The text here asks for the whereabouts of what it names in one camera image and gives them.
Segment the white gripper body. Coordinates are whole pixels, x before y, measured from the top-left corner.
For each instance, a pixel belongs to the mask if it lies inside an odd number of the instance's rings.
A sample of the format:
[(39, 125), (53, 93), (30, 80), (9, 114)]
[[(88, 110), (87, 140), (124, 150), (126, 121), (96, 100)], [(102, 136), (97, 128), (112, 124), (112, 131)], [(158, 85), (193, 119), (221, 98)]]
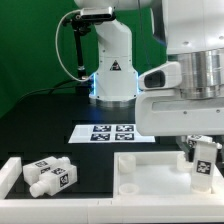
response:
[(136, 100), (135, 122), (143, 136), (224, 134), (224, 97), (182, 100), (174, 90), (144, 91)]

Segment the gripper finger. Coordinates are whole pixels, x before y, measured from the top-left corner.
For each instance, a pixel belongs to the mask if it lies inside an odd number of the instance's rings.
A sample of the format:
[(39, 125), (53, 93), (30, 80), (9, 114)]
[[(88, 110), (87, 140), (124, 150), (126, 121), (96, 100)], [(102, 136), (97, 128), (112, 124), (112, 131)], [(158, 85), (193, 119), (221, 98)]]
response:
[(188, 140), (186, 136), (178, 136), (176, 143), (179, 148), (185, 153), (185, 158), (188, 162), (192, 162), (194, 159), (195, 142)]

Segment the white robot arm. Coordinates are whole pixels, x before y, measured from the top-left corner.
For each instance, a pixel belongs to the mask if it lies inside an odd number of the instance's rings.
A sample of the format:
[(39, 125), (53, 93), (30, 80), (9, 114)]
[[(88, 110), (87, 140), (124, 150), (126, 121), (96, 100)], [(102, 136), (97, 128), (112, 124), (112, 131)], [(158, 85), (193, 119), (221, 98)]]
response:
[(224, 0), (75, 0), (83, 19), (101, 19), (97, 29), (103, 71), (95, 78), (95, 94), (110, 100), (118, 80), (109, 67), (132, 51), (131, 40), (112, 31), (114, 11), (148, 7), (155, 38), (166, 47), (166, 62), (131, 77), (141, 91), (135, 103), (135, 123), (143, 136), (224, 134)]

